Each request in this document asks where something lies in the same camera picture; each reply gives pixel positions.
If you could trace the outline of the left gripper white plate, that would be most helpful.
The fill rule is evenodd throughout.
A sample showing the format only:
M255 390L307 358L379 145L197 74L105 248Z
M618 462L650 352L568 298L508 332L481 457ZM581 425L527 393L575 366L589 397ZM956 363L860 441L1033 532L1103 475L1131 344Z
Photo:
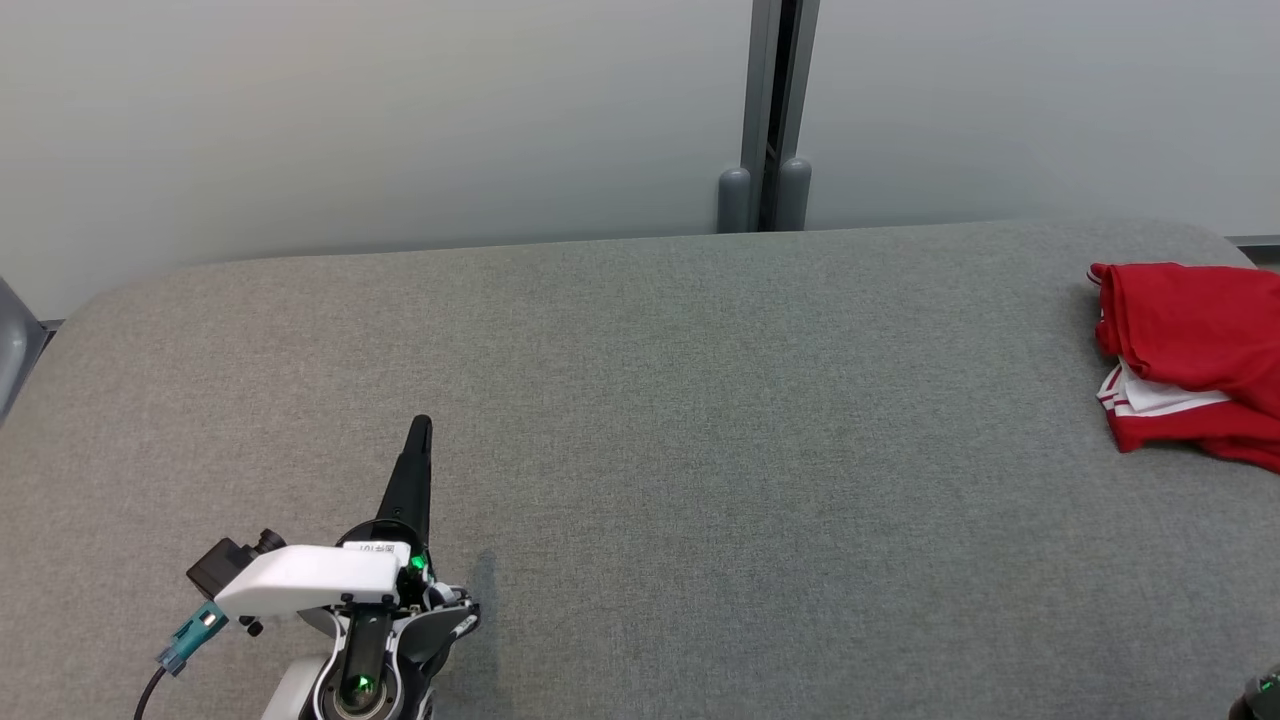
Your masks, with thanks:
M312 609L403 603L402 584L430 569L433 420L410 424L374 520L375 539L288 544L251 560L212 602L228 618L268 618Z

